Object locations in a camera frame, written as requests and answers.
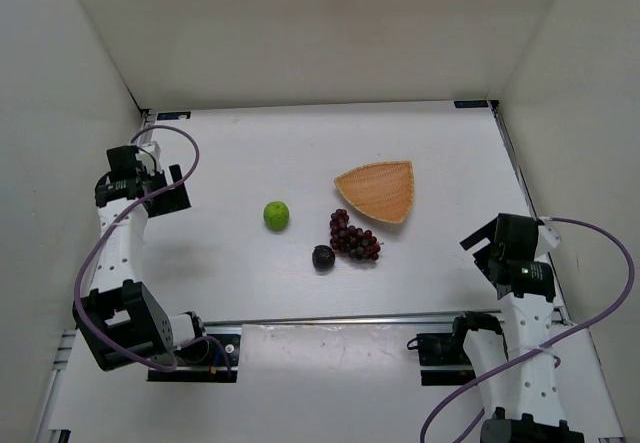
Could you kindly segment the dark red fake grape bunch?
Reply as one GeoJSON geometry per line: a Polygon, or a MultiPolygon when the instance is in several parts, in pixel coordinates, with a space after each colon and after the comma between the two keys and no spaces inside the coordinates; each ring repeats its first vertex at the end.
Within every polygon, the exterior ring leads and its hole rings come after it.
{"type": "Polygon", "coordinates": [[[353,225],[346,209],[336,209],[330,216],[329,247],[356,261],[375,262],[380,258],[383,242],[371,230],[353,225]]]}

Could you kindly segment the dark purple fake plum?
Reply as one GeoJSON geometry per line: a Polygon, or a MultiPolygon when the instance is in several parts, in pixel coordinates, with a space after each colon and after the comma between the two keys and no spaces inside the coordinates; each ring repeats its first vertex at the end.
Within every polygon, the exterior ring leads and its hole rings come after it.
{"type": "Polygon", "coordinates": [[[331,270],[335,265],[334,250],[327,245],[317,245],[312,252],[312,264],[318,272],[331,270]]]}

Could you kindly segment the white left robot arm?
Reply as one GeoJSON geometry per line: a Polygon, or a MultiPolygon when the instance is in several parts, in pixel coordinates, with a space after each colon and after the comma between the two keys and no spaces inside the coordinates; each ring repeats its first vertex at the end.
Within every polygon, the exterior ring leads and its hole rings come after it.
{"type": "Polygon", "coordinates": [[[177,164],[162,168],[156,142],[111,148],[106,155],[110,171],[94,188],[106,241],[90,257],[96,269],[88,294],[80,298],[87,318],[76,309],[73,318],[103,371],[132,360],[107,345],[90,325],[137,356],[168,365],[172,352],[203,335],[204,325],[193,312],[167,315],[143,283],[143,236],[149,219],[186,210],[191,203],[182,185],[144,198],[177,182],[182,171],[177,164]]]}

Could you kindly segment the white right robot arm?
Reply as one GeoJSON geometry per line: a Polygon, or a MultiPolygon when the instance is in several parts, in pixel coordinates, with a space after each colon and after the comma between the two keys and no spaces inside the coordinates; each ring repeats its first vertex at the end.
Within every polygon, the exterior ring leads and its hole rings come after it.
{"type": "Polygon", "coordinates": [[[465,238],[474,263],[496,291],[501,315],[465,312],[454,335],[479,380],[483,442],[581,442],[560,402],[551,337],[555,281],[542,261],[558,235],[532,217],[499,214],[465,238]]]}

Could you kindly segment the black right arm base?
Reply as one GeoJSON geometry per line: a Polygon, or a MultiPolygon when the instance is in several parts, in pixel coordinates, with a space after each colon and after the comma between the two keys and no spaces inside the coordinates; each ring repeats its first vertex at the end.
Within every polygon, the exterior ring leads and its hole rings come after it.
{"type": "Polygon", "coordinates": [[[423,387],[462,386],[475,378],[469,358],[452,334],[419,333],[406,348],[418,354],[423,387]]]}

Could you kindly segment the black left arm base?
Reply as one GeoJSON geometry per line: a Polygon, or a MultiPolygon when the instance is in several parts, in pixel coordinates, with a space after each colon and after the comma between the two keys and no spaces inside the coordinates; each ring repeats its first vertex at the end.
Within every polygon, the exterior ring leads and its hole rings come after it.
{"type": "Polygon", "coordinates": [[[242,328],[240,326],[206,325],[208,336],[216,338],[224,348],[211,342],[197,343],[177,352],[177,369],[170,373],[149,369],[151,383],[207,383],[231,384],[238,379],[241,356],[242,328]]]}

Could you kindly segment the green fake apple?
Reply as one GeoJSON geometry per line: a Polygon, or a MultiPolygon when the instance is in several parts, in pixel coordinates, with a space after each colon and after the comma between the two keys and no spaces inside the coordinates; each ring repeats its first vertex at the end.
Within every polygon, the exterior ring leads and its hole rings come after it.
{"type": "Polygon", "coordinates": [[[281,232],[289,223],[290,212],[288,206],[282,201],[269,202],[263,210],[263,219],[266,227],[273,232],[281,232]]]}

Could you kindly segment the woven orange fruit basket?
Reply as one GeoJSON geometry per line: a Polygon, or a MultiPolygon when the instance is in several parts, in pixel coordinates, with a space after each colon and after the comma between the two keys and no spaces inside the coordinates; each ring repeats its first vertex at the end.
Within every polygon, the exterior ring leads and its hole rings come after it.
{"type": "Polygon", "coordinates": [[[376,221],[402,224],[415,195],[410,161],[367,164],[334,179],[340,195],[351,207],[376,221]]]}

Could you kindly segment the aluminium front rail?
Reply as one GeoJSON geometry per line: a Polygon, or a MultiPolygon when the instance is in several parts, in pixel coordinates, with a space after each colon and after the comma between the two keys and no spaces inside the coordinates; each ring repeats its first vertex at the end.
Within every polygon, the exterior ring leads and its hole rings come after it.
{"type": "Polygon", "coordinates": [[[253,325],[385,325],[385,324],[446,324],[451,323],[456,317],[461,316],[463,310],[453,312],[436,313],[407,313],[394,315],[364,315],[343,317],[311,317],[311,318],[283,318],[283,319],[244,319],[205,321],[206,327],[237,327],[245,324],[253,325]]]}

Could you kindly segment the aluminium rail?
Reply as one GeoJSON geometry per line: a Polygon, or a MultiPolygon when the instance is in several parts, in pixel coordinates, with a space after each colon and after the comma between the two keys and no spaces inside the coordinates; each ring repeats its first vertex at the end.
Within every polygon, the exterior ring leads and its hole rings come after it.
{"type": "Polygon", "coordinates": [[[394,315],[364,315],[343,317],[311,317],[311,318],[283,318],[283,319],[244,319],[205,321],[206,327],[237,327],[245,324],[253,325],[385,325],[385,324],[446,324],[451,323],[456,317],[461,316],[463,310],[453,312],[436,313],[407,313],[394,315]]]}
{"type": "MultiPolygon", "coordinates": [[[[493,114],[496,125],[498,127],[499,133],[501,135],[504,147],[507,151],[514,174],[518,181],[520,191],[524,197],[524,200],[527,206],[527,212],[530,216],[537,217],[538,212],[536,211],[535,205],[533,203],[531,193],[529,191],[525,176],[523,174],[522,167],[519,162],[513,140],[509,134],[509,130],[507,128],[505,119],[501,113],[500,102],[498,100],[489,100],[488,103],[491,108],[491,112],[493,114]]],[[[548,263],[552,268],[552,272],[554,276],[554,284],[556,288],[556,296],[559,298],[559,302],[555,303],[555,311],[559,314],[560,321],[565,325],[569,325],[571,323],[571,320],[569,317],[569,312],[565,305],[561,288],[559,286],[558,275],[557,275],[557,271],[556,271],[553,259],[551,255],[547,253],[542,257],[542,260],[548,263]]]]}
{"type": "Polygon", "coordinates": [[[63,374],[71,356],[75,336],[75,330],[65,330],[59,340],[52,364],[52,370],[50,372],[42,400],[38,425],[34,437],[35,443],[69,441],[69,430],[50,429],[49,424],[58,398],[58,393],[61,388],[63,374]]]}

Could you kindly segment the aluminium right side rail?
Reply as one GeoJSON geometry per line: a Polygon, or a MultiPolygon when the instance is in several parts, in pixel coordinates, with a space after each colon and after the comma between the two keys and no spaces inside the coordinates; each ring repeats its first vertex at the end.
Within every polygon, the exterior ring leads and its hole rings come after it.
{"type": "MultiPolygon", "coordinates": [[[[491,108],[491,112],[493,114],[496,125],[498,127],[499,133],[501,135],[504,147],[507,151],[514,174],[518,181],[520,191],[524,197],[524,200],[527,206],[527,212],[530,216],[537,217],[538,212],[536,211],[535,205],[533,203],[531,193],[529,191],[525,176],[523,174],[522,167],[519,162],[513,140],[509,134],[509,130],[507,128],[505,119],[501,113],[500,102],[498,100],[489,100],[488,103],[491,108]]],[[[569,317],[569,312],[565,305],[561,288],[559,286],[558,275],[557,275],[557,271],[556,271],[553,259],[551,255],[547,253],[542,257],[542,260],[548,263],[552,268],[552,272],[554,276],[554,284],[556,288],[556,296],[559,298],[559,302],[555,303],[555,311],[559,314],[560,321],[565,325],[569,325],[571,323],[571,320],[569,317]]]]}

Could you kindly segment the aluminium left side rail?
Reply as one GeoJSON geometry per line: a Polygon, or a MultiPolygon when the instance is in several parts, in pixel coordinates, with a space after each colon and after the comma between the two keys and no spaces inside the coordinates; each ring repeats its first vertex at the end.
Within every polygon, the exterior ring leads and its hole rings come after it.
{"type": "Polygon", "coordinates": [[[50,372],[42,400],[38,425],[34,437],[35,443],[69,441],[69,430],[50,429],[49,424],[58,398],[58,393],[61,388],[63,374],[71,356],[75,336],[75,330],[65,330],[59,340],[52,364],[52,370],[50,372]]]}

